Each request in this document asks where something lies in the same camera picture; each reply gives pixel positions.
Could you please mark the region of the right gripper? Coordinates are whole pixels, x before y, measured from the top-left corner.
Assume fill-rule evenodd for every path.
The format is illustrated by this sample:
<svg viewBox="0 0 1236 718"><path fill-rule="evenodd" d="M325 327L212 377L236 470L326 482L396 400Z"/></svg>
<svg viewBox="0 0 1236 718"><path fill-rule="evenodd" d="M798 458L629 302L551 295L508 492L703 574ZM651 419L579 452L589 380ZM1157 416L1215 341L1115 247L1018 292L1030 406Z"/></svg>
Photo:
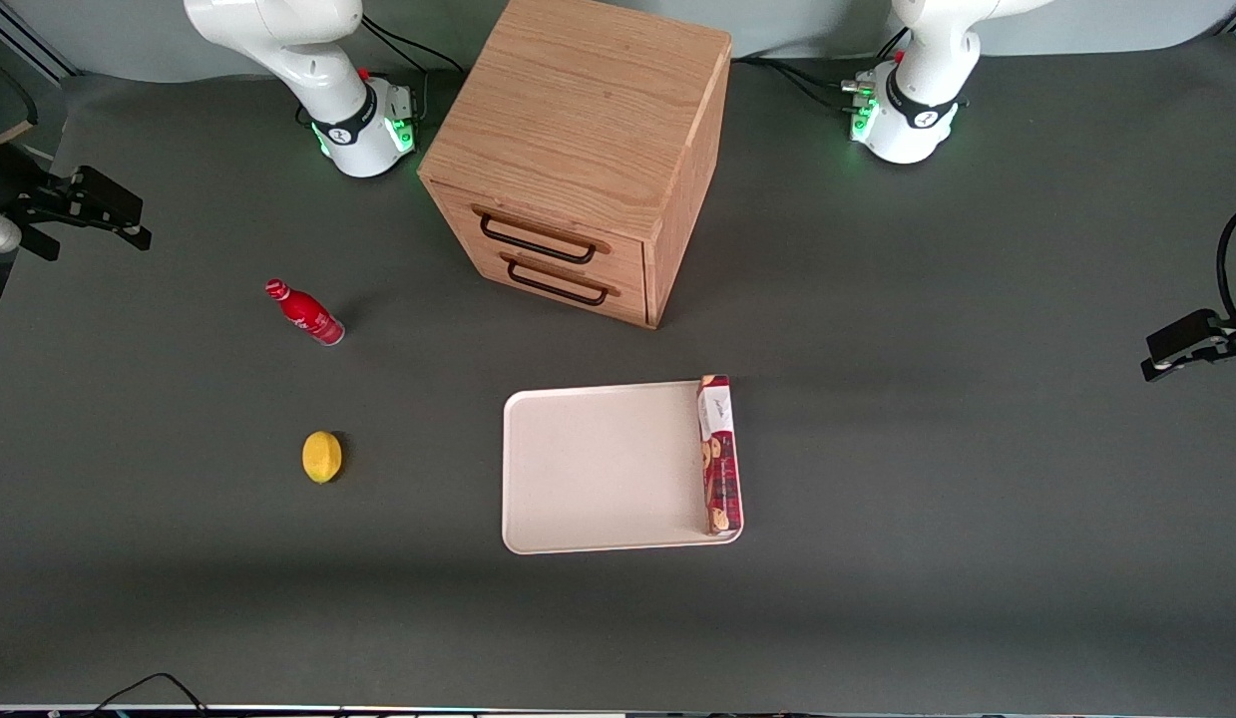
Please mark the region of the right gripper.
<svg viewBox="0 0 1236 718"><path fill-rule="evenodd" d="M143 200L116 180L91 167L78 167L72 174L72 200L89 213L70 216L66 199L69 180L40 168L31 156L20 150L0 150L0 216L14 208L16 219L31 222L61 222L75 227L94 227L115 234L138 251L148 251L152 234L142 224Z"/></svg>

